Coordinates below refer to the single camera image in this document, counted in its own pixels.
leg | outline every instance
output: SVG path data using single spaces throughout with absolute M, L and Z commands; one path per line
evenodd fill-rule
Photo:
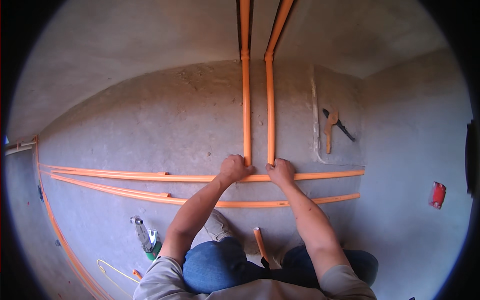
M 343 250 L 343 252 L 357 277 L 371 287 L 377 277 L 377 259 L 370 253 L 362 250 Z M 315 269 L 305 246 L 295 247 L 288 251 L 283 259 L 282 268 L 289 270 L 302 269 L 304 273 L 303 280 L 309 285 L 312 284 L 312 276 L 315 276 L 315 281 L 317 281 Z
M 247 261 L 234 237 L 197 245 L 187 252 L 183 264 L 183 280 L 188 291 L 195 294 L 209 294 L 267 276 L 267 270 Z

blue jeans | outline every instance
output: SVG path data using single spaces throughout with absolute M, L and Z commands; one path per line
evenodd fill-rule
M 373 284 L 378 261 L 368 252 L 344 250 L 357 277 Z M 282 268 L 270 270 L 247 261 L 240 242 L 227 237 L 208 241 L 189 250 L 183 264 L 183 280 L 189 292 L 210 294 L 213 291 L 242 285 L 257 279 L 274 279 L 306 288 L 318 288 L 315 269 L 305 246 L 285 254 Z

beige shirt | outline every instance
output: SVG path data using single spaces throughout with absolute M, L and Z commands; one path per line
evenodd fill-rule
M 149 300 L 219 300 L 219 299 L 376 299 L 366 283 L 358 279 L 352 268 L 337 265 L 330 268 L 320 280 L 323 293 L 315 288 L 304 288 L 271 279 L 258 279 L 240 286 L 215 291 L 211 294 L 192 294 L 185 291 L 182 268 L 170 257 L 161 256 L 148 268 L 140 280 L 133 299 Z

shirt sleeve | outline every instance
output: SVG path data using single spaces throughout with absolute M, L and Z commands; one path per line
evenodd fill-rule
M 158 257 L 147 269 L 133 293 L 133 300 L 204 299 L 206 294 L 194 295 L 185 290 L 182 268 L 168 256 Z
M 322 276 L 320 289 L 329 299 L 377 299 L 372 289 L 355 275 L 351 267 L 344 264 L 331 267 Z

red object on wall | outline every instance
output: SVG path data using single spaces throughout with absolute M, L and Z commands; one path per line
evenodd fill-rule
M 436 209 L 442 208 L 446 190 L 447 188 L 443 184 L 434 181 L 428 204 Z

